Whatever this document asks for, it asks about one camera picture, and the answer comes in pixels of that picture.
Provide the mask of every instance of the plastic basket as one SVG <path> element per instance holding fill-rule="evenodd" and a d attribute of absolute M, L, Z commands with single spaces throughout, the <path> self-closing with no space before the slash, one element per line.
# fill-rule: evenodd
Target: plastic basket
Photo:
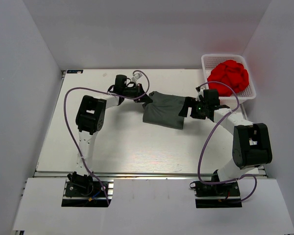
<path fill-rule="evenodd" d="M 204 79 L 205 82 L 207 82 L 207 78 L 210 76 L 211 70 L 213 70 L 218 64 L 227 61 L 227 60 L 234 60 L 238 63 L 241 63 L 244 65 L 244 68 L 248 72 L 249 77 L 249 85 L 245 88 L 244 91 L 237 93 L 237 97 L 239 98 L 240 104 L 245 102 L 248 99 L 254 99 L 256 97 L 256 91 L 254 88 L 253 81 L 251 79 L 250 72 L 248 70 L 248 66 L 246 64 L 245 59 L 240 55 L 231 55 L 231 54 L 206 54 L 201 57 L 201 63 L 202 63 L 202 69 L 204 72 Z M 235 106 L 237 103 L 234 95 L 225 97 L 221 96 L 220 101 L 222 104 L 226 104 L 229 106 Z"/>

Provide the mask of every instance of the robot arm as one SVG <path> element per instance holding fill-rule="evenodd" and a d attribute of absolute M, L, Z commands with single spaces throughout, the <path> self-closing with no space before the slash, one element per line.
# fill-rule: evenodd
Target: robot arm
<path fill-rule="evenodd" d="M 115 84 L 109 88 L 109 92 L 129 98 L 139 97 L 145 93 L 142 84 L 137 83 L 137 79 L 141 76 L 140 73 L 137 73 L 127 84 L 128 78 L 125 75 L 117 75 Z M 89 95 L 83 97 L 75 122 L 79 133 L 79 147 L 87 166 L 92 167 L 93 165 L 95 140 L 98 131 L 102 129 L 105 110 L 120 105 L 124 97 L 108 94 L 100 94 L 96 98 Z M 134 102 L 150 103 L 152 99 L 146 94 Z M 76 171 L 80 175 L 87 174 L 80 154 L 77 157 Z"/>
<path fill-rule="evenodd" d="M 185 98 L 180 116 L 186 117 L 188 108 L 191 108 L 192 118 L 209 118 L 217 123 L 226 114 L 232 112 L 228 106 L 220 105 L 217 90 L 202 92 L 200 88 L 197 88 L 197 91 L 197 98 Z M 218 181 L 240 178 L 246 172 L 272 161 L 268 128 L 265 124 L 254 124 L 232 113 L 220 125 L 233 135 L 233 149 L 232 159 L 217 170 Z"/>

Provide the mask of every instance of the white table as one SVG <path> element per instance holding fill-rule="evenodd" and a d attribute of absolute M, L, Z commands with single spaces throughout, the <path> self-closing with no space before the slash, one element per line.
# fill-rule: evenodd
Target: white table
<path fill-rule="evenodd" d="M 164 94 L 196 97 L 195 87 L 204 82 L 202 70 L 143 70 L 150 79 L 150 90 Z M 84 70 L 66 74 L 54 115 L 37 164 L 37 172 L 72 172 L 77 149 L 64 123 L 64 95 L 73 87 L 106 91 L 117 74 L 132 77 L 133 70 Z M 140 78 L 147 88 L 144 77 Z M 73 91 L 68 97 L 68 119 L 78 139 L 75 117 L 87 91 Z M 108 109 L 94 150 L 93 171 L 96 173 L 161 173 L 196 174 L 200 151 L 214 127 L 210 120 L 185 118 L 184 130 L 143 123 L 141 103 L 126 100 Z M 213 173 L 232 157 L 232 135 L 219 127 L 206 148 L 202 173 Z"/>

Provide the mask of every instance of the gray cloth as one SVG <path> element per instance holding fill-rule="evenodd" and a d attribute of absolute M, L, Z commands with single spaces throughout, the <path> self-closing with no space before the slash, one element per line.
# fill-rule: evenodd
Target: gray cloth
<path fill-rule="evenodd" d="M 149 94 L 152 103 L 143 105 L 143 122 L 183 130 L 184 117 L 181 111 L 185 97 L 152 92 Z"/>

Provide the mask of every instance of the purple cable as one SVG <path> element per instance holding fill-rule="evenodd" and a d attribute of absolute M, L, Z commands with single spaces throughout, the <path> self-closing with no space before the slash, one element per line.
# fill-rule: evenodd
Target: purple cable
<path fill-rule="evenodd" d="M 81 151 L 81 149 L 79 148 L 78 143 L 77 143 L 76 139 L 74 138 L 74 135 L 73 135 L 72 130 L 71 130 L 71 128 L 70 128 L 70 125 L 69 125 L 69 122 L 68 122 L 68 117 L 67 117 L 67 99 L 68 99 L 68 95 L 69 95 L 69 93 L 70 93 L 71 91 L 74 91 L 74 90 L 87 90 L 87 91 L 97 92 L 97 93 L 101 93 L 101 94 L 109 94 L 109 95 L 113 95 L 113 96 L 117 96 L 117 97 L 121 97 L 121 98 L 125 98 L 125 99 L 133 99 L 133 100 L 136 100 L 136 99 L 142 98 L 144 95 L 147 94 L 147 92 L 148 92 L 148 90 L 149 90 L 149 87 L 150 87 L 150 81 L 149 81 L 147 75 L 146 75 L 143 71 L 135 70 L 135 71 L 133 72 L 133 75 L 134 75 L 136 72 L 141 72 L 141 73 L 145 76 L 145 78 L 147 79 L 147 83 L 148 83 L 147 90 L 145 91 L 144 94 L 140 95 L 139 97 L 136 97 L 136 98 L 129 98 L 129 97 L 126 97 L 126 96 L 123 96 L 123 95 L 114 94 L 114 93 L 107 93 L 107 92 L 101 92 L 101 91 L 97 91 L 97 90 L 90 89 L 90 88 L 86 88 L 86 87 L 74 87 L 74 88 L 71 88 L 71 89 L 69 89 L 69 90 L 67 91 L 67 93 L 66 93 L 65 96 L 64 96 L 63 111 L 64 111 L 64 121 L 65 121 L 65 124 L 66 124 L 66 126 L 67 126 L 67 129 L 68 129 L 68 131 L 69 131 L 69 133 L 70 133 L 70 136 L 71 136 L 71 138 L 72 138 L 72 140 L 73 140 L 75 146 L 77 147 L 77 150 L 78 150 L 78 152 L 79 152 L 79 154 L 80 154 L 80 156 L 81 156 L 81 158 L 82 158 L 82 161 L 83 161 L 83 164 L 84 164 L 85 169 L 87 170 L 87 172 L 88 172 L 92 177 L 94 177 L 94 178 L 96 178 L 96 179 L 98 180 L 98 182 L 100 183 L 100 185 L 101 185 L 102 188 L 105 188 L 105 187 L 104 187 L 103 183 L 101 182 L 101 180 L 100 180 L 100 179 L 99 179 L 99 178 L 98 178 L 98 177 L 97 177 L 97 176 L 96 176 L 96 175 L 95 175 L 95 174 L 94 174 L 94 173 L 93 173 L 93 172 L 87 167 L 86 162 L 85 162 L 85 160 L 84 160 L 84 158 L 83 158 L 82 151 Z M 106 197 L 107 204 L 109 205 L 109 199 L 108 199 L 107 192 L 106 192 L 105 190 L 103 190 L 103 192 L 104 192 L 104 195 L 105 195 L 105 197 Z"/>
<path fill-rule="evenodd" d="M 236 98 L 236 101 L 237 101 L 237 106 L 235 109 L 232 110 L 232 112 L 238 110 L 238 108 L 240 107 L 240 102 L 239 102 L 239 99 L 237 97 L 237 95 L 235 94 L 235 92 L 233 91 L 232 88 L 230 88 L 228 85 L 222 83 L 222 82 L 217 82 L 217 81 L 210 81 L 210 82 L 205 82 L 203 84 L 201 84 L 199 87 L 202 87 L 203 85 L 206 85 L 206 84 L 209 84 L 209 83 L 218 83 L 218 84 L 222 84 L 224 86 L 226 86 L 228 89 L 231 90 L 231 92 L 233 93 L 233 95 L 235 96 Z M 221 181 L 221 182 L 206 182 L 206 181 L 203 181 L 200 177 L 200 167 L 201 167 L 201 162 L 202 162 L 202 158 L 203 158 L 203 155 L 204 155 L 204 151 L 207 147 L 207 144 L 210 140 L 210 138 L 212 137 L 213 133 L 215 132 L 216 128 L 221 124 L 221 122 L 223 122 L 228 116 L 230 116 L 232 114 L 232 112 L 229 112 L 227 113 L 226 115 L 224 115 L 217 123 L 216 125 L 214 126 L 214 128 L 212 129 L 212 131 L 210 132 L 202 150 L 201 150 L 201 153 L 200 153 L 200 157 L 199 157 L 199 162 L 198 162 L 198 169 L 197 169 L 197 174 L 198 174 L 198 179 L 199 181 L 202 183 L 202 184 L 205 184 L 205 185 L 220 185 L 220 184 L 225 184 L 225 183 L 230 183 L 230 182 L 234 182 L 234 181 L 237 181 L 237 180 L 240 180 L 244 177 L 247 177 L 247 176 L 250 176 L 250 177 L 253 177 L 255 179 L 255 186 L 254 186 L 254 189 L 252 190 L 252 192 L 244 199 L 240 200 L 240 201 L 236 201 L 236 203 L 238 202 L 243 202 L 245 201 L 246 199 L 250 198 L 251 195 L 254 193 L 254 191 L 256 190 L 256 187 L 257 187 L 257 179 L 254 175 L 252 174 L 244 174 L 242 175 L 239 179 L 231 179 L 231 180 L 225 180 L 225 181 Z"/>

